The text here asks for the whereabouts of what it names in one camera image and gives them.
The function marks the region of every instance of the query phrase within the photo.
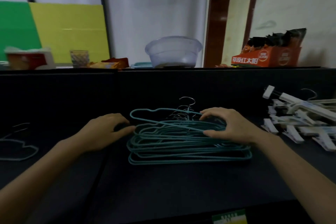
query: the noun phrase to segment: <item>green panel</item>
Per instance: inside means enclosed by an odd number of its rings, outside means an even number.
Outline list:
[[[26,2],[0,1],[0,61],[7,46],[23,50],[41,48],[34,19]]]

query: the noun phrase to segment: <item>hand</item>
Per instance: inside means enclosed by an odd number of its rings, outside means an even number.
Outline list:
[[[120,113],[110,113],[90,120],[77,134],[67,140],[83,152],[101,150],[118,139],[132,133],[135,126],[113,132],[116,125],[129,121]]]
[[[200,120],[204,120],[208,116],[216,116],[226,121],[226,130],[214,131],[206,130],[203,133],[206,136],[228,139],[237,143],[256,143],[260,138],[269,134],[266,131],[258,128],[252,122],[244,118],[239,112],[233,109],[226,109],[222,107],[213,107],[201,111],[203,114]]]

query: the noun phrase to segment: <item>teal plastic basket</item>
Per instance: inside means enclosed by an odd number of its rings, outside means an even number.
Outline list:
[[[137,62],[131,65],[131,68],[153,68],[151,62]]]

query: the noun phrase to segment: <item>yellow board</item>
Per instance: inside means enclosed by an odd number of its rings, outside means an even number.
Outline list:
[[[102,5],[29,3],[42,47],[55,63],[71,63],[70,50],[89,51],[90,61],[109,58]]]

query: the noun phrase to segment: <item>stack of teal hangers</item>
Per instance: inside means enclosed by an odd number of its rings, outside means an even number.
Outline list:
[[[154,121],[135,117],[137,111],[179,111],[187,114],[186,120]],[[203,134],[204,130],[225,130],[223,122],[192,120],[189,115],[202,115],[189,110],[171,108],[135,109],[130,116],[146,121],[136,127],[134,136],[127,142],[131,151],[128,161],[133,165],[177,164],[246,160],[252,157],[250,147]]]

